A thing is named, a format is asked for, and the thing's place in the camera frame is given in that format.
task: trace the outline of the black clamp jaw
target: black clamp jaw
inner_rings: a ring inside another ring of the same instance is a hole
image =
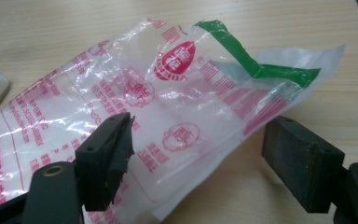
[[[130,113],[106,119],[76,150],[73,162],[37,170],[28,193],[0,205],[0,223],[84,223],[82,205],[105,211],[133,154],[133,120]]]
[[[266,126],[263,157],[309,213],[337,211],[336,224],[358,223],[358,163],[342,167],[345,153],[292,119]]]

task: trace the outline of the plastic wrapper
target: plastic wrapper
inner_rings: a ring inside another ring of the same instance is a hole
[[[111,115],[130,111],[135,155],[114,205],[87,223],[165,218],[249,134],[331,76],[343,47],[266,49],[253,60],[220,21],[138,20],[0,109],[0,203],[33,172],[72,161]]]

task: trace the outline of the transparent plastic bag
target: transparent plastic bag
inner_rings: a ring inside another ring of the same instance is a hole
[[[266,49],[253,60],[220,21],[188,29],[138,20],[43,77],[0,110],[0,203],[32,173],[130,111],[135,155],[105,213],[88,223],[165,218],[249,134],[331,76],[343,47]]]

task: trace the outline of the wooden table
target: wooden table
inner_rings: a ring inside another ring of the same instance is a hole
[[[358,6],[330,1],[3,1],[0,71],[11,82],[3,104],[84,49],[122,32],[137,18],[191,25],[223,21],[251,55],[268,47],[328,49],[346,44],[336,74],[285,116],[358,161]],[[260,156],[253,134],[195,188],[164,223],[332,223],[309,215]]]

